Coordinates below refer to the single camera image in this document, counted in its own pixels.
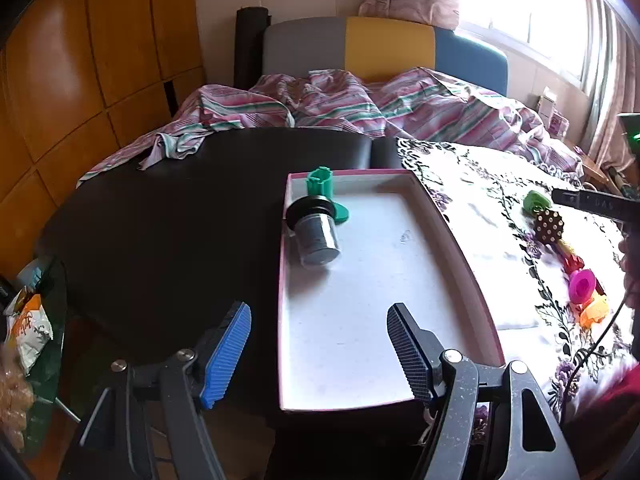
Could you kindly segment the snack bags pile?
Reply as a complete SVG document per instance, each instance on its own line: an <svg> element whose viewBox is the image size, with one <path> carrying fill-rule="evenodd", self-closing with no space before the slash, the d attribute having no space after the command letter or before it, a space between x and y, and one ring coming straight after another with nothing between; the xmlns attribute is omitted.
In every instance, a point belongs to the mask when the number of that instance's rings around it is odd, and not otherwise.
<svg viewBox="0 0 640 480"><path fill-rule="evenodd" d="M1 341L16 354L23 399L2 408L18 452L32 458L46 440L58 397L66 323L66 271L60 259L32 260L14 281L1 280Z"/></svg>

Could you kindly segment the white floral embroidered tablecloth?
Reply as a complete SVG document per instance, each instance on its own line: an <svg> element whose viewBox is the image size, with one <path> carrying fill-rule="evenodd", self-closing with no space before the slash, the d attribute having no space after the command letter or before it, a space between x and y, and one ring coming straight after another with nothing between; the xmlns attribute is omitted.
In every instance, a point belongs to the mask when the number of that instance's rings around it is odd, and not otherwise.
<svg viewBox="0 0 640 480"><path fill-rule="evenodd" d="M564 242L594 273L610 313L583 330L559 254L536 240L523 210L530 190L550 195L567 181L509 152L410 139L401 165L426 188L480 285L507 360L524 361L552 411L575 418L632 370L634 314L623 305L623 238L616 224L559 206Z"/></svg>

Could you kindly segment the grey yellow blue sofa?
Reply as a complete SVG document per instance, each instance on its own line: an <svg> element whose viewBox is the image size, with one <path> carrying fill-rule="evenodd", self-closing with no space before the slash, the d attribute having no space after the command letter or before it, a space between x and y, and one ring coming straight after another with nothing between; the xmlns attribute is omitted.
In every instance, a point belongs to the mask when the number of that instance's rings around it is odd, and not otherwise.
<svg viewBox="0 0 640 480"><path fill-rule="evenodd" d="M367 82L425 67L495 91L508 90L506 56L452 30L389 18L301 18L265 31L262 72L303 77L347 70Z"/></svg>

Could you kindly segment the red plastic toy piece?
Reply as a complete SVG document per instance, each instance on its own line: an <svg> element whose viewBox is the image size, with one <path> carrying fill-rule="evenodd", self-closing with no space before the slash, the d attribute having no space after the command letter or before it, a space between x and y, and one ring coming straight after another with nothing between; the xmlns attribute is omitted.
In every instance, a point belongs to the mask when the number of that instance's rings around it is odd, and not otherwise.
<svg viewBox="0 0 640 480"><path fill-rule="evenodd" d="M564 240L559 240L556 243L556 250L560 255L563 263L564 272L567 275L573 274L576 271L582 270L585 266L584 260L575 254L574 249L568 246Z"/></svg>

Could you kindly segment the wooden panelled wardrobe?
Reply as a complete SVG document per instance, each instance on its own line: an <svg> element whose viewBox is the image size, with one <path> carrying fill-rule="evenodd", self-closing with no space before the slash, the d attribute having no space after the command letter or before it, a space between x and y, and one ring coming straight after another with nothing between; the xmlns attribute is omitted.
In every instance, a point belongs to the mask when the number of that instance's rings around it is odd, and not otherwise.
<svg viewBox="0 0 640 480"><path fill-rule="evenodd" d="M1 49L1 272L77 180L205 80L195 0L32 0Z"/></svg>

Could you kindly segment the magenta plastic cup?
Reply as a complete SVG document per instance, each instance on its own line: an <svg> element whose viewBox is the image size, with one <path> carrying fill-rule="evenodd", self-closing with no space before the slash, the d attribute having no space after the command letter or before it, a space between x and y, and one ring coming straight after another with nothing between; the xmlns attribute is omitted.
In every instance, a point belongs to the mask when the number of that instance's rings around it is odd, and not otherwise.
<svg viewBox="0 0 640 480"><path fill-rule="evenodd" d="M589 269L580 269L570 274L568 296L572 304L585 304L597 287L597 279Z"/></svg>

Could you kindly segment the black rolled mat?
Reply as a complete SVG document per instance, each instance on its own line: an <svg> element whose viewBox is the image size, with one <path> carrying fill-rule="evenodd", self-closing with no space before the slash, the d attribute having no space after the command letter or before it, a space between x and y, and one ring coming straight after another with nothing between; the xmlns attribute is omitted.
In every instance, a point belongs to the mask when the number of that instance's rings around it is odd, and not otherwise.
<svg viewBox="0 0 640 480"><path fill-rule="evenodd" d="M269 10L247 6L236 11L234 31L233 85L248 90L262 76L264 36L271 25Z"/></svg>

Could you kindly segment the striped pink green sheet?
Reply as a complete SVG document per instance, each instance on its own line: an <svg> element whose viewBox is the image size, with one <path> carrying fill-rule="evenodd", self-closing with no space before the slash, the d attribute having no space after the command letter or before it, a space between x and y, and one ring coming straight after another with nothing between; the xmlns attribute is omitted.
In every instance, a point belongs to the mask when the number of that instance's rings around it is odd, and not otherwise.
<svg viewBox="0 0 640 480"><path fill-rule="evenodd" d="M415 67L386 82L365 82L347 70L312 70L302 78L266 75L248 90L206 84L186 98L172 122L139 136L80 180L87 182L136 156L142 158L142 169L165 158L184 159L216 132L269 127L481 146L521 156L561 179L584 173L579 156L552 138L539 115L523 103Z"/></svg>

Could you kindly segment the white green plug adapter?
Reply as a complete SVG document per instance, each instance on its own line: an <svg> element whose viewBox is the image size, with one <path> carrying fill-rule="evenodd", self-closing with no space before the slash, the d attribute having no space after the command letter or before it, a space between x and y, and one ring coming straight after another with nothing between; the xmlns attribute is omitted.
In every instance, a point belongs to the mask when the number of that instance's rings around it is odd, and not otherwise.
<svg viewBox="0 0 640 480"><path fill-rule="evenodd" d="M523 210L529 217L535 217L541 211L550 209L552 200L541 192L530 190L523 200Z"/></svg>

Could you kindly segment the brown polka dot object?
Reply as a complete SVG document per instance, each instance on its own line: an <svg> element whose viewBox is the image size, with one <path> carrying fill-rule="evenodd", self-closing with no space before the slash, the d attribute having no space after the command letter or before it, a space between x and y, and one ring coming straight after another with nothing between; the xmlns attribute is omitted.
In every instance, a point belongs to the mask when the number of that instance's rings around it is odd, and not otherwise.
<svg viewBox="0 0 640 480"><path fill-rule="evenodd" d="M564 220L561 215L551 209L538 210L534 218L535 237L541 244L555 244L562 240Z"/></svg>

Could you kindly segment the pink shallow cardboard box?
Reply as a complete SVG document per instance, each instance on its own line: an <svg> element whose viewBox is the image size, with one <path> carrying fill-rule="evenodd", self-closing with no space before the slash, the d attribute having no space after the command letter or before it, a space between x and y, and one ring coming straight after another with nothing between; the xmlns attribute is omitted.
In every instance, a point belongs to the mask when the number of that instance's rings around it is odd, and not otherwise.
<svg viewBox="0 0 640 480"><path fill-rule="evenodd" d="M279 398L286 412L356 410L413 395L387 335L402 302L446 348L492 366L504 362L486 301L449 224L407 170L337 170L334 197L349 211L341 253L304 268L282 235Z"/></svg>

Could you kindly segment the green plastic toy piece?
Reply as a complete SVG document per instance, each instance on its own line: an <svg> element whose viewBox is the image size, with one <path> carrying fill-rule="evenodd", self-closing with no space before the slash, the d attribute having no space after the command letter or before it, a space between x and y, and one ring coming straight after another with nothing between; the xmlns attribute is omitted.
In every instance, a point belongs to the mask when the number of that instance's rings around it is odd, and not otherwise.
<svg viewBox="0 0 640 480"><path fill-rule="evenodd" d="M348 209L337 203L333 197L333 172L326 166L319 166L306 177L306 189L309 196L323 196L335 208L334 222L339 226L349 219Z"/></svg>

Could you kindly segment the orange building blocks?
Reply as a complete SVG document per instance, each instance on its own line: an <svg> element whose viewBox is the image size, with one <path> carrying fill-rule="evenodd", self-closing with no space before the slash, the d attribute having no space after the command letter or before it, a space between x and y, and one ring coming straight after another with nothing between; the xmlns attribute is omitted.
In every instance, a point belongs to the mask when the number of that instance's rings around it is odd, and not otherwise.
<svg viewBox="0 0 640 480"><path fill-rule="evenodd" d="M590 330L593 324L601 323L610 313L608 300L605 296L593 294L584 305L579 315L579 324L583 330Z"/></svg>

